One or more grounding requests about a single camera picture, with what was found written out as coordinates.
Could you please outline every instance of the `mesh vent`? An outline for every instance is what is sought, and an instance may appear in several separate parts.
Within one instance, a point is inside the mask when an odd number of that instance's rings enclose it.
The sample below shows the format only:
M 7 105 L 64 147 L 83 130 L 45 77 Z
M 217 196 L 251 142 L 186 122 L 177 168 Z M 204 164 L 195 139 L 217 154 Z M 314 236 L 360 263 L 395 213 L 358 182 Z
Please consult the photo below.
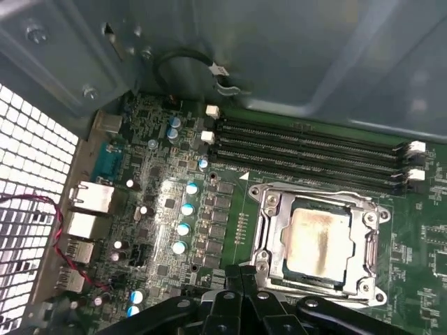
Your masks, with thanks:
M 0 84 L 0 195 L 60 201 L 78 138 Z M 19 327 L 54 222 L 38 201 L 0 204 L 0 334 Z

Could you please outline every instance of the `red and black wire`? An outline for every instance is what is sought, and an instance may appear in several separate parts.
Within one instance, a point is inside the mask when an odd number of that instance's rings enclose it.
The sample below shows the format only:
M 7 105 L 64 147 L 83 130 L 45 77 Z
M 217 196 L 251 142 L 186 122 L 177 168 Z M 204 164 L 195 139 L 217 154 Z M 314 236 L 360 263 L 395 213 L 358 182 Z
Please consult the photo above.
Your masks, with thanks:
M 110 289 L 107 285 L 98 283 L 98 282 L 94 281 L 92 278 L 90 278 L 85 271 L 79 269 L 79 267 L 74 263 L 74 261 L 72 261 L 72 259 L 70 259 L 67 255 L 65 255 L 62 252 L 62 250 L 60 249 L 59 242 L 60 242 L 62 233 L 64 232 L 64 215 L 62 214 L 59 205 L 56 202 L 54 202 L 53 199 L 43 196 L 43 195 L 21 194 L 21 195 L 3 196 L 0 198 L 0 203 L 7 202 L 9 200 L 14 200 L 14 199 L 38 200 L 40 202 L 44 202 L 45 204 L 51 204 L 54 207 L 54 210 L 56 212 L 54 216 L 56 218 L 56 221 L 59 224 L 56 234 L 54 236 L 54 242 L 52 244 L 52 247 L 53 247 L 54 251 L 56 252 L 56 254 L 59 255 L 71 269 L 76 270 L 79 273 L 79 275 L 81 275 L 85 279 L 85 281 L 88 282 L 88 284 L 95 286 L 97 288 L 100 288 L 102 290 L 105 290 L 105 291 L 108 291 Z

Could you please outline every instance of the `integrated circuit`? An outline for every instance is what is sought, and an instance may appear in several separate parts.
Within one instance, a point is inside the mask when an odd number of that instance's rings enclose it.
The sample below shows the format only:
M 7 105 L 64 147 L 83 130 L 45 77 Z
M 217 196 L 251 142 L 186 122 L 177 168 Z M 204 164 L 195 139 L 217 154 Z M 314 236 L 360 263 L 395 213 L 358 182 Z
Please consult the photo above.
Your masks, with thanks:
M 159 268 L 156 271 L 156 274 L 159 276 L 167 276 L 169 268 L 166 265 L 159 265 Z
M 148 234 L 149 234 L 149 230 L 146 228 L 141 228 L 138 231 L 138 237 L 141 239 L 146 239 Z
M 221 242 L 208 240 L 206 252 L 215 255 L 220 255 L 222 253 L 223 246 L 224 245 Z
M 161 174 L 161 169 L 158 166 L 154 166 L 149 171 L 149 176 L 151 176 L 151 177 L 160 177 L 160 174 Z
M 223 194 L 233 194 L 234 185 L 229 183 L 219 183 L 217 186 L 217 192 Z
M 208 233 L 208 228 L 206 228 L 206 227 L 199 227 L 198 228 L 198 232 L 200 234 L 207 234 Z
M 224 197 L 215 197 L 214 206 L 222 209 L 228 209 L 231 206 L 231 199 Z
M 204 204 L 205 206 L 212 206 L 214 204 L 214 200 L 212 198 L 206 198 Z
M 170 289 L 170 293 L 169 296 L 172 297 L 179 297 L 180 295 L 182 295 L 182 289 L 180 288 L 171 288 Z
M 194 264 L 202 265 L 202 263 L 203 263 L 203 258 L 200 257 L 200 256 L 194 256 L 192 262 L 193 262 Z
M 197 161 L 189 161 L 188 162 L 188 170 L 197 170 Z
M 200 241 L 196 242 L 197 249 L 204 249 L 204 247 L 205 247 L 205 242 L 200 242 Z
M 222 211 L 213 211 L 211 221 L 226 224 L 228 222 L 228 214 Z
M 150 297 L 158 297 L 160 295 L 160 288 L 150 288 L 149 296 Z
M 206 255 L 203 259 L 203 266 L 209 267 L 210 269 L 218 269 L 221 264 L 221 260 L 218 257 Z
M 207 187 L 207 191 L 210 192 L 210 193 L 216 193 L 217 187 L 215 185 L 209 185 Z
M 188 151 L 189 150 L 189 143 L 186 143 L 186 142 L 181 143 L 180 150 Z
M 175 200 L 174 199 L 166 199 L 165 208 L 173 209 L 174 206 L 175 206 Z
M 219 227 L 217 225 L 212 225 L 210 227 L 210 236 L 216 239 L 223 239 L 225 237 L 225 228 Z
M 447 277 L 447 253 L 437 251 L 434 253 L 434 274 L 436 276 Z

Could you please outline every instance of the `wire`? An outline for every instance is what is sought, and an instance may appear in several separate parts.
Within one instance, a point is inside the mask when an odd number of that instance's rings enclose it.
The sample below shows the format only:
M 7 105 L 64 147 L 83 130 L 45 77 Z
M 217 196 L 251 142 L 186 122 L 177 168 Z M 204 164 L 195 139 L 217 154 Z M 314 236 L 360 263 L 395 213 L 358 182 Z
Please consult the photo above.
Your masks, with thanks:
M 79 269 L 78 266 L 74 263 L 74 261 L 72 261 L 72 259 L 70 259 L 66 255 L 64 255 L 64 253 L 62 253 L 62 250 L 59 247 L 59 241 L 61 239 L 62 232 L 64 231 L 64 215 L 62 214 L 61 209 L 56 204 L 56 202 L 53 201 L 53 199 L 43 196 L 43 195 L 34 195 L 34 194 L 10 195 L 10 196 L 1 197 L 0 204 L 3 202 L 7 202 L 9 200 L 14 200 L 14 199 L 39 200 L 41 202 L 44 202 L 45 204 L 51 204 L 54 207 L 54 210 L 56 211 L 56 214 L 55 214 L 56 220 L 59 222 L 59 227 L 57 229 L 56 235 L 54 236 L 54 243 L 52 245 L 56 254 L 59 257 L 61 257 L 68 264 L 68 266 L 71 269 L 76 270 L 79 273 L 79 275 L 81 275 L 81 277 L 83 277 L 86 280 L 86 282 L 88 282 L 88 284 L 95 286 L 96 288 L 105 290 L 105 291 L 109 290 L 109 287 L 107 285 L 95 282 L 93 279 L 91 279 L 87 275 L 87 273 L 85 271 L 82 271 L 81 269 Z
M 186 49 L 184 47 L 166 52 L 165 54 L 162 54 L 161 56 L 155 58 L 154 63 L 152 64 L 152 74 L 154 75 L 156 83 L 160 86 L 164 93 L 170 96 L 172 100 L 174 100 L 174 98 L 171 94 L 169 84 L 160 74 L 160 66 L 173 58 L 179 57 L 195 59 L 196 61 L 204 63 L 208 67 L 212 66 L 212 64 L 214 63 L 211 58 L 209 58 L 202 52 L 192 49 Z

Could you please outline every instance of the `connector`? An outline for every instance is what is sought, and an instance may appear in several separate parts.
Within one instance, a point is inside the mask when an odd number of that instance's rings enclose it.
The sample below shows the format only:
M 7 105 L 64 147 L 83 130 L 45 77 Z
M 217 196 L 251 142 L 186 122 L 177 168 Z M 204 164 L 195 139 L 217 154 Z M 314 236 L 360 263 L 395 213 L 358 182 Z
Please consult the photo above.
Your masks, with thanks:
M 408 144 L 406 149 L 406 155 L 412 156 L 416 154 L 424 154 L 427 149 L 427 145 L 421 141 L 413 141 Z
M 94 213 L 115 214 L 127 201 L 125 192 L 109 185 L 81 181 L 71 189 L 70 199 L 73 207 Z
M 212 117 L 213 119 L 218 119 L 221 116 L 219 107 L 213 105 L 207 106 L 205 114 L 208 115 L 209 117 Z
M 57 279 L 57 287 L 65 291 L 81 293 L 85 279 L 76 270 L 62 268 Z
M 69 239 L 65 254 L 74 262 L 89 264 L 94 252 L 95 244 L 91 242 Z
M 67 233 L 85 239 L 105 239 L 111 224 L 110 218 L 75 212 L 68 222 Z
M 216 140 L 212 131 L 203 131 L 200 139 L 208 144 L 214 144 L 214 141 Z
M 408 170 L 406 178 L 412 181 L 423 181 L 425 180 L 425 171 L 419 169 Z

